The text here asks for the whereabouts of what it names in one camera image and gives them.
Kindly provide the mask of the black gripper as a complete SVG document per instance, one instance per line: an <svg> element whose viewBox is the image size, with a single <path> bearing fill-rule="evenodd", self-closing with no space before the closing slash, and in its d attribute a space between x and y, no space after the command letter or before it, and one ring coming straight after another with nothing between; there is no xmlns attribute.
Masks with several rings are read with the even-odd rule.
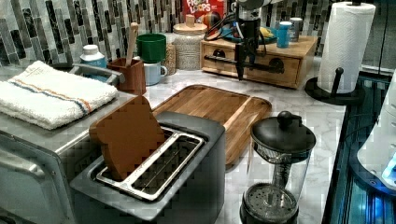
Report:
<svg viewBox="0 0 396 224"><path fill-rule="evenodd" d="M238 79L244 75L246 57L254 57L259 46L260 19L246 21L237 19L235 22L241 42L235 45L234 59Z"/></svg>

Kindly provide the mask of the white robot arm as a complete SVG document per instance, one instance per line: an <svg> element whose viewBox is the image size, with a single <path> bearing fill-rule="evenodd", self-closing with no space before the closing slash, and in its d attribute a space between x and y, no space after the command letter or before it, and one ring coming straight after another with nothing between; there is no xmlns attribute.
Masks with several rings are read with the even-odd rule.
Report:
<svg viewBox="0 0 396 224"><path fill-rule="evenodd" d="M241 42L235 45L234 60L237 76L243 79L246 67L262 71L275 72L271 65L255 63L257 49L260 44L265 45L260 31L260 10L271 3L271 0L235 0L235 27Z"/></svg>

